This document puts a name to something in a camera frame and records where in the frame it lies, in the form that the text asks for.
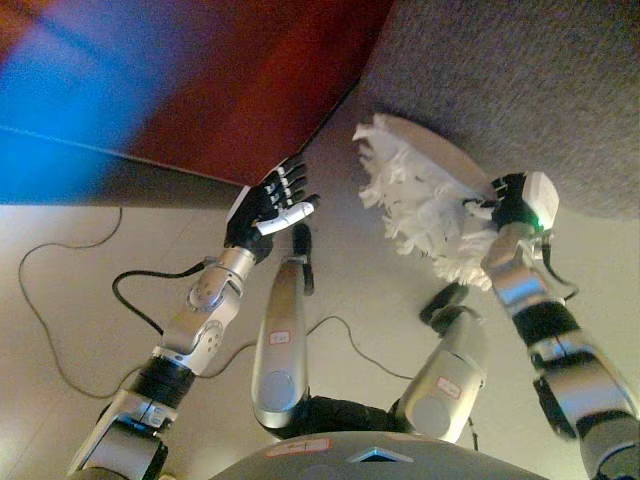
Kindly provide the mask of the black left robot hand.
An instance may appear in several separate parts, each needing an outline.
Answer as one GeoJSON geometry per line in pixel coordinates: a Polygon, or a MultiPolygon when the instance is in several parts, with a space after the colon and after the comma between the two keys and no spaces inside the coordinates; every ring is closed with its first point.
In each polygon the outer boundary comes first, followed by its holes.
{"type": "Polygon", "coordinates": [[[319,196],[305,193],[307,167],[300,154],[276,166],[257,186],[244,187],[229,211],[225,248],[242,248],[258,264],[273,248],[273,237],[310,216],[319,196]]]}

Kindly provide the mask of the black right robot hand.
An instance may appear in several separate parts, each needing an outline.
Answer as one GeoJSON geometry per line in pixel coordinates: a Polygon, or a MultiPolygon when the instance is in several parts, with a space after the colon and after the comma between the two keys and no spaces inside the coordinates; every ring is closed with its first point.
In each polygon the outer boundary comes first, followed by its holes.
{"type": "Polygon", "coordinates": [[[553,227],[559,209],[559,194],[544,172],[505,175],[494,179],[491,186],[495,199],[463,202],[472,216],[492,221],[498,230],[512,223],[529,225],[536,233],[553,227]]]}

